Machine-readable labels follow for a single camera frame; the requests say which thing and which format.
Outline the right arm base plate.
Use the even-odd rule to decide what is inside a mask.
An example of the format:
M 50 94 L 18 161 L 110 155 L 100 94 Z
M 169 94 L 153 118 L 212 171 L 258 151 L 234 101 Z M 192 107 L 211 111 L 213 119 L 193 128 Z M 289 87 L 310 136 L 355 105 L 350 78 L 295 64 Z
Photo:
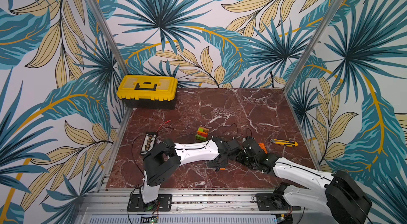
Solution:
M 282 195 L 273 193 L 258 193 L 254 196 L 254 202 L 259 211 L 297 211 L 301 207 L 289 205 Z

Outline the red lego brick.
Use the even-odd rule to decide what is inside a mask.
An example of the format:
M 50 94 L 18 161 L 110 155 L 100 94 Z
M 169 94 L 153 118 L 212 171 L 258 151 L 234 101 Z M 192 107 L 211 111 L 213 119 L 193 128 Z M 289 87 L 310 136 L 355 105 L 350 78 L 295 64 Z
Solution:
M 203 137 L 203 138 L 207 138 L 207 137 L 208 137 L 208 133 L 201 132 L 201 131 L 198 131 L 198 132 L 197 132 L 197 135 L 200 136 L 200 137 Z

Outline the small orange lego brick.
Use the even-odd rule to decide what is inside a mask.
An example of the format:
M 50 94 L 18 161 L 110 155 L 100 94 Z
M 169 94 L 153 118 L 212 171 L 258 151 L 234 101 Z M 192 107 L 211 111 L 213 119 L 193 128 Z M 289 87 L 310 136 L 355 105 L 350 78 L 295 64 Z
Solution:
M 266 154 L 268 154 L 268 151 L 267 151 L 267 149 L 266 149 L 264 143 L 259 143 L 259 147 L 260 147 Z

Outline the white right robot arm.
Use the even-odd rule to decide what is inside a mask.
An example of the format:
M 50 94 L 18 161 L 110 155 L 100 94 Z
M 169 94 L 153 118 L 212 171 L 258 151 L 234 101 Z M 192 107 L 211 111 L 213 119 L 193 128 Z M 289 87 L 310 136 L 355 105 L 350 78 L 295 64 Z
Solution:
M 323 172 L 265 153 L 253 137 L 243 139 L 237 162 L 251 170 L 286 179 L 280 195 L 293 207 L 309 208 L 331 216 L 339 224 L 363 224 L 372 201 L 344 171 Z

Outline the long green lego brick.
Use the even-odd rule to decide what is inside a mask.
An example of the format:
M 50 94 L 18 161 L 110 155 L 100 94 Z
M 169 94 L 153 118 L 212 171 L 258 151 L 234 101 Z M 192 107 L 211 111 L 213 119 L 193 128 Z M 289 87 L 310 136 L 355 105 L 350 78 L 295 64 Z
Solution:
M 207 140 L 205 137 L 203 137 L 201 135 L 198 135 L 198 134 L 195 135 L 195 138 L 196 138 L 196 140 L 199 140 L 199 141 L 206 141 Z

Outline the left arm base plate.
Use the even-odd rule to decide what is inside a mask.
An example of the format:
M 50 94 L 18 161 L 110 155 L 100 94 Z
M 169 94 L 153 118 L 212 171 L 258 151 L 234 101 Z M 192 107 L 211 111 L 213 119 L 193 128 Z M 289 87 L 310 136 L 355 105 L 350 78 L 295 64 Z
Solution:
M 158 198 L 150 203 L 145 203 L 140 194 L 132 194 L 128 201 L 128 212 L 169 212 L 172 206 L 171 194 L 159 194 Z

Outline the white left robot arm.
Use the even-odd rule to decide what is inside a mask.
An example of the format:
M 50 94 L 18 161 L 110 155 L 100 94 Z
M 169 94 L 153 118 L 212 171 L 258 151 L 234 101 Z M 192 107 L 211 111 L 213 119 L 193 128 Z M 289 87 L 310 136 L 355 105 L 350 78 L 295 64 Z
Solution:
M 143 204 L 156 202 L 161 184 L 185 164 L 198 161 L 214 163 L 228 162 L 240 151 L 237 140 L 226 141 L 212 138 L 205 142 L 181 144 L 163 140 L 153 147 L 143 158 L 144 179 L 140 189 Z

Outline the tan lego brick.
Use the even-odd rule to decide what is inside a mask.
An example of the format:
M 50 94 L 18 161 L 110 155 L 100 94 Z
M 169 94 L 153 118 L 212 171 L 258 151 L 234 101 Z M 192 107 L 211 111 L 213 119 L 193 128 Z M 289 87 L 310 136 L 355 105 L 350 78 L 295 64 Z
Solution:
M 209 131 L 209 129 L 204 128 L 204 127 L 199 127 L 198 130 L 199 130 L 199 131 L 202 131 L 202 132 L 206 132 L 206 133 Z

